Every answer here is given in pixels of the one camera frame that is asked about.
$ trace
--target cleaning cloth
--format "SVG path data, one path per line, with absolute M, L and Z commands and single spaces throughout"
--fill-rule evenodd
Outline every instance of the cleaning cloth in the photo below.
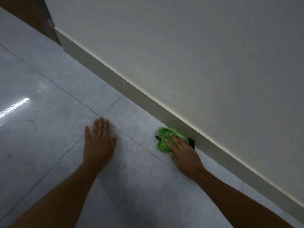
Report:
M 174 142 L 172 141 L 171 137 L 169 134 L 173 134 L 173 136 L 175 137 L 181 137 L 182 139 L 185 140 L 185 142 L 188 142 L 188 139 L 185 138 L 183 135 L 177 133 L 176 130 L 171 129 L 171 128 L 160 128 L 157 132 L 156 132 L 156 138 L 158 139 L 158 143 L 156 145 L 156 148 L 163 152 L 163 153 L 170 153 L 172 150 L 171 148 L 166 144 L 165 142 L 165 138 L 168 139 L 170 142 L 172 142 L 174 144 Z

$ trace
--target brown door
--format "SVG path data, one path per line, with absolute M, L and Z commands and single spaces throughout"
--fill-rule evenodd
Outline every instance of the brown door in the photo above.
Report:
M 0 6 L 60 44 L 44 0 L 0 0 Z

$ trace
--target skirting board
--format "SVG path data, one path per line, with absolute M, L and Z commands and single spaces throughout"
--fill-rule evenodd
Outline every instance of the skirting board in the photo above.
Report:
M 124 79 L 104 65 L 96 56 L 93 56 L 70 36 L 66 36 L 60 29 L 55 28 L 55 30 L 61 45 L 67 54 L 156 119 L 168 127 L 175 128 L 177 131 L 182 131 L 184 136 L 194 139 L 196 141 L 196 147 L 207 156 L 304 224 L 304 207 L 297 203 L 295 201 L 296 199 L 293 200 L 292 196 L 283 193 L 277 186 L 269 183 L 265 178 L 257 175 L 230 154 L 209 141 L 177 116 L 132 85 L 129 80 Z

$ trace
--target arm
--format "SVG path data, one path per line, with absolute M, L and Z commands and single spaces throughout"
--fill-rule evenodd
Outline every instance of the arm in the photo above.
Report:
M 102 117 L 94 121 L 92 135 L 86 126 L 83 163 L 21 215 L 10 228 L 75 227 L 90 188 L 112 157 L 116 137 L 109 137 L 109 121 L 104 122 Z
M 175 144 L 166 141 L 177 168 L 194 180 L 211 198 L 226 219 L 237 227 L 292 227 L 278 215 L 222 182 L 208 172 L 198 154 L 182 139 L 170 134 Z

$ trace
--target tiled floor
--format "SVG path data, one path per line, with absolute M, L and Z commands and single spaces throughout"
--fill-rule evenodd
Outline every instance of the tiled floor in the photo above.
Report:
M 77 227 L 231 227 L 207 195 L 155 149 L 161 122 L 0 8 L 0 227 L 6 227 L 81 163 L 83 127 L 104 115 L 118 134 Z M 198 153 L 215 176 L 303 227 Z

